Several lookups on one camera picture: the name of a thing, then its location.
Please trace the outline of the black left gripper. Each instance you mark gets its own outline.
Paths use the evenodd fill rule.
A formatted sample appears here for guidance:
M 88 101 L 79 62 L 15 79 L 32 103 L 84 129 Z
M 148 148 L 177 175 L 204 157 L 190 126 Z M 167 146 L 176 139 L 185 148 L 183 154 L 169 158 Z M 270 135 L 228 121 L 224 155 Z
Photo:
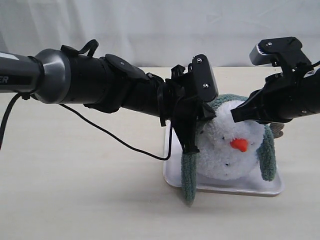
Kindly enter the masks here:
M 166 126 L 167 120 L 175 121 L 173 129 L 182 152 L 196 154 L 199 152 L 196 146 L 197 123 L 212 120 L 216 117 L 216 112 L 208 102 L 198 101 L 197 81 L 192 64 L 187 67 L 178 64 L 170 71 L 171 78 L 162 80 L 158 86 L 160 125 Z M 195 108 L 196 118 L 192 118 Z

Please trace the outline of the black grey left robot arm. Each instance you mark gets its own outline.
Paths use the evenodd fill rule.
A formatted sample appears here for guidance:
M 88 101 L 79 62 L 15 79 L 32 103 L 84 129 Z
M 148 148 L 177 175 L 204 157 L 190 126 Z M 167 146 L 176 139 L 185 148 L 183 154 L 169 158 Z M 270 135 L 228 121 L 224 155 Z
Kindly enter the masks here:
M 197 123 L 215 117 L 209 104 L 218 96 L 207 56 L 195 55 L 187 67 L 176 65 L 164 79 L 111 53 L 94 57 L 98 45 L 92 39 L 80 50 L 62 45 L 34 56 L 2 52 L 0 91 L 45 104 L 82 104 L 107 114 L 125 108 L 155 116 L 162 126 L 171 122 L 184 153 L 197 153 Z

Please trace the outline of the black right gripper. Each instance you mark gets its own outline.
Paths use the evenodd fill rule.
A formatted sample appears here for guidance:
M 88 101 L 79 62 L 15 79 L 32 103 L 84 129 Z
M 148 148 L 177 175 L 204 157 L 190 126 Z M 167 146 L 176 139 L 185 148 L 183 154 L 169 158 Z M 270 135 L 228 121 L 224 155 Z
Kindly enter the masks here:
M 295 118 L 319 113 L 319 68 L 298 77 L 293 85 L 275 89 L 257 89 L 245 102 L 231 110 L 235 123 L 243 121 L 288 123 Z

